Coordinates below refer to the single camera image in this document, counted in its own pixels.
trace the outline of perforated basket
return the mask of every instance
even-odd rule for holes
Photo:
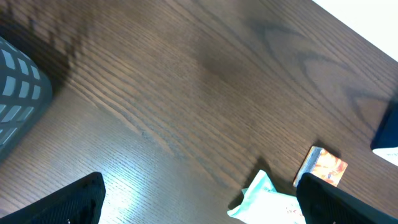
[[[24,53],[0,37],[0,161],[47,109],[52,87]]]

